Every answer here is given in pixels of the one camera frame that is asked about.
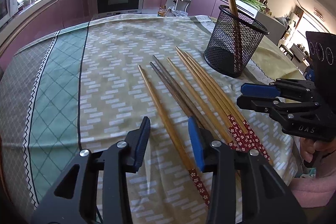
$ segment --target zigzag border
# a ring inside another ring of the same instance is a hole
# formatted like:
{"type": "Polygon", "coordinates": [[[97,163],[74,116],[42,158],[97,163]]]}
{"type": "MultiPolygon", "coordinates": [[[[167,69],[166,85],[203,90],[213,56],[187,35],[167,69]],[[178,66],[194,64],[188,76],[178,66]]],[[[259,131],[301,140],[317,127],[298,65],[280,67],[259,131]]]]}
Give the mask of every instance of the zigzag border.
{"type": "Polygon", "coordinates": [[[53,50],[58,34],[60,31],[55,32],[53,40],[42,60],[41,66],[37,72],[35,82],[34,82],[34,87],[31,92],[31,98],[29,100],[29,105],[28,105],[28,110],[27,110],[27,116],[26,116],[26,128],[25,128],[25,133],[24,133],[24,141],[23,141],[23,152],[24,152],[24,167],[25,167],[25,173],[26,173],[26,181],[28,183],[28,190],[30,192],[30,197],[31,197],[31,203],[34,205],[35,208],[37,208],[37,205],[39,202],[37,200],[36,192],[35,192],[35,187],[34,187],[34,182],[32,179],[32,172],[31,172],[31,166],[30,166],[30,152],[29,152],[29,140],[30,140],[30,132],[31,132],[31,125],[32,125],[32,118],[33,118],[33,111],[34,111],[34,105],[35,105],[35,100],[36,100],[36,94],[38,87],[40,85],[40,80],[41,76],[43,74],[45,65],[48,61],[49,55],[51,51],[53,50]]]}

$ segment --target jar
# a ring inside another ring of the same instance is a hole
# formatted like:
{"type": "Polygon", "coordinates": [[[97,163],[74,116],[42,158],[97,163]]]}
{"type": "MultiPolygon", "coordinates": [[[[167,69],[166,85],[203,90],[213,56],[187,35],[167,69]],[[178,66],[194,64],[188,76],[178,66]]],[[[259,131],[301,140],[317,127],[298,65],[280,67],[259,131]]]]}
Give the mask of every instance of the jar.
{"type": "Polygon", "coordinates": [[[160,10],[157,12],[157,16],[158,17],[165,17],[166,16],[166,5],[164,5],[163,7],[160,7],[160,10]]]}

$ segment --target metal screw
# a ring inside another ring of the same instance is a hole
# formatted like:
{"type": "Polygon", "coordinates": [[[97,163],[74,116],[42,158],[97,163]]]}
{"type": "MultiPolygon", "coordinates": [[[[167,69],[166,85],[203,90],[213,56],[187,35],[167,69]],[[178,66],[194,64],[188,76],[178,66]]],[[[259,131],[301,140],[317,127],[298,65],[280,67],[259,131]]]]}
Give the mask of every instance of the metal screw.
{"type": "Polygon", "coordinates": [[[214,140],[211,142],[211,145],[213,147],[220,147],[222,145],[222,143],[220,141],[214,140]]]}
{"type": "Polygon", "coordinates": [[[79,152],[81,157],[86,157],[89,153],[90,153],[90,151],[87,150],[87,149],[84,149],[84,150],[79,152]]]}
{"type": "Polygon", "coordinates": [[[251,149],[250,150],[250,155],[251,156],[258,156],[259,155],[259,151],[257,149],[251,149]]]}
{"type": "Polygon", "coordinates": [[[127,142],[125,142],[125,141],[117,142],[117,147],[119,147],[119,148],[123,148],[123,147],[125,147],[126,145],[127,145],[127,142]]]}

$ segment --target tablecloth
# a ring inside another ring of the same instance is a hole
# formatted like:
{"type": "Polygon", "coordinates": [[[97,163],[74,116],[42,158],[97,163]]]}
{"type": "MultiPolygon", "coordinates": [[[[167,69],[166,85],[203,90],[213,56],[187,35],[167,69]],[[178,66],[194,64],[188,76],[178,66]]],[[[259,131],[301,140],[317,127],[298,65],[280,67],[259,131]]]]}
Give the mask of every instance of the tablecloth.
{"type": "MultiPolygon", "coordinates": [[[[30,219],[80,149],[105,150],[123,140],[148,116],[151,134],[143,165],[138,173],[127,174],[133,222],[204,223],[206,205],[163,127],[137,66],[146,70],[191,158],[187,117],[150,67],[152,55],[176,77],[166,61],[170,57],[206,102],[175,46],[189,52],[233,102],[244,82],[303,79],[288,57],[266,37],[239,78],[214,71],[202,55],[214,25],[215,20],[207,16],[119,15],[55,32],[20,49],[0,82],[3,171],[18,212],[30,219]]],[[[281,126],[267,114],[241,113],[272,158],[275,170],[289,184],[297,171],[291,153],[292,137],[282,133],[281,126]]],[[[212,173],[203,174],[201,179],[210,193],[212,173]]],[[[102,172],[97,194],[100,210],[101,189],[102,172]]],[[[236,193],[239,222],[239,185],[236,193]]]]}

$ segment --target black mesh pencil holder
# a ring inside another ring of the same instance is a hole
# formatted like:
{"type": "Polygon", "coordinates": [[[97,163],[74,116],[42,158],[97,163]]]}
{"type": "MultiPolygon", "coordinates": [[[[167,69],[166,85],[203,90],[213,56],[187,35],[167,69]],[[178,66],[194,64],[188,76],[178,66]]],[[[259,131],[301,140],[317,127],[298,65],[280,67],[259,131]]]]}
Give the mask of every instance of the black mesh pencil holder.
{"type": "Polygon", "coordinates": [[[250,61],[268,30],[257,20],[238,11],[239,18],[230,8],[220,5],[220,14],[212,32],[204,59],[221,74],[238,77],[250,61]]]}

